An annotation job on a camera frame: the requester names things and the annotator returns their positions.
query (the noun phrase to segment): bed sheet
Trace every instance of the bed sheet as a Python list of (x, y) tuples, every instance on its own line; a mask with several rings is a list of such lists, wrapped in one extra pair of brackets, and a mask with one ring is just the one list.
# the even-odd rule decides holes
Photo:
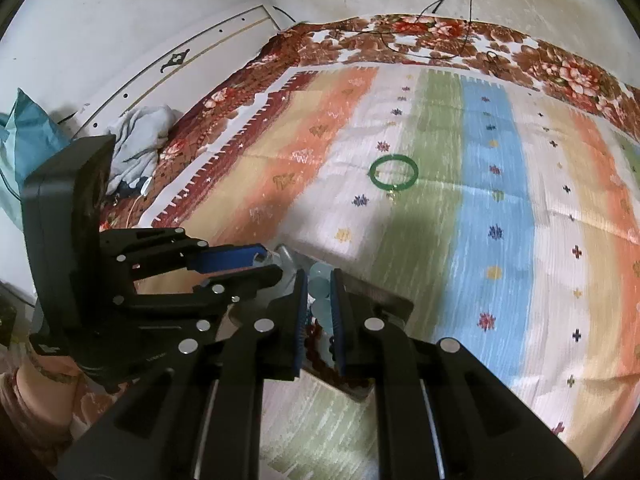
[[(505, 27), (415, 20), (284, 31), (180, 120), (149, 195), (106, 205), (102, 227), (284, 242), (410, 298), (410, 336), (459, 339), (588, 471), (640, 398), (640, 91)], [(391, 153), (418, 167), (407, 190), (368, 175)], [(263, 413), (261, 456), (288, 478), (377, 475), (372, 398), (303, 373), (269, 382)]]

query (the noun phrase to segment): screw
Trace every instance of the screw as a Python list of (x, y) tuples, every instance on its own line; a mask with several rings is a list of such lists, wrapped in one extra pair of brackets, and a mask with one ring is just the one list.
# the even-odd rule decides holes
[(206, 332), (207, 330), (209, 330), (209, 328), (211, 328), (211, 323), (206, 319), (201, 319), (196, 323), (196, 328), (201, 332)]
[(268, 332), (269, 330), (273, 330), (274, 326), (276, 326), (275, 323), (267, 317), (263, 317), (254, 323), (254, 328), (258, 332)]
[(385, 322), (379, 317), (370, 317), (364, 322), (364, 327), (372, 332), (377, 332), (385, 327)]
[(178, 345), (178, 350), (183, 354), (195, 352), (198, 348), (198, 342), (195, 339), (183, 339)]
[(455, 354), (458, 350), (460, 350), (460, 343), (452, 337), (447, 337), (440, 342), (440, 348), (442, 348), (445, 352)]

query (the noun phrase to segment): green stripe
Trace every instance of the green stripe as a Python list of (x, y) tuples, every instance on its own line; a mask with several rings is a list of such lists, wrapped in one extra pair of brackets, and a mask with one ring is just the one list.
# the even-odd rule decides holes
[(310, 471), (313, 480), (368, 478), (377, 451), (374, 399), (355, 402), (317, 383), (299, 391), (280, 405), (277, 428), (263, 433), (260, 458), (290, 480)]
[(403, 133), (412, 140), (418, 182), (399, 193), (371, 281), (415, 304), (407, 333), (428, 340), (449, 269), (462, 179), (462, 85), (456, 74), (424, 70)]
[(633, 145), (624, 134), (615, 133), (620, 148), (622, 148), (625, 158), (629, 163), (629, 169), (636, 178), (636, 184), (638, 184), (638, 189), (640, 189), (640, 148)]

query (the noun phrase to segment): pillow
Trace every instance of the pillow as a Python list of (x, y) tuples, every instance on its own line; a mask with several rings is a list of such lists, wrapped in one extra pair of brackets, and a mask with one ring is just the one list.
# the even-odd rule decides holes
[(0, 207), (22, 230), (20, 193), (24, 179), (69, 140), (45, 111), (18, 88), (14, 107), (0, 117)]

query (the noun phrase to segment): gray towel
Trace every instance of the gray towel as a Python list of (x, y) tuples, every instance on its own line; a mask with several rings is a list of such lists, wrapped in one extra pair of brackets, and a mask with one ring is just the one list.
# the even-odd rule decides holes
[(171, 108), (157, 106), (130, 110), (107, 126), (105, 134), (116, 136), (107, 195), (121, 184), (136, 187), (141, 178), (151, 177), (158, 165), (158, 150), (167, 142), (174, 122)]

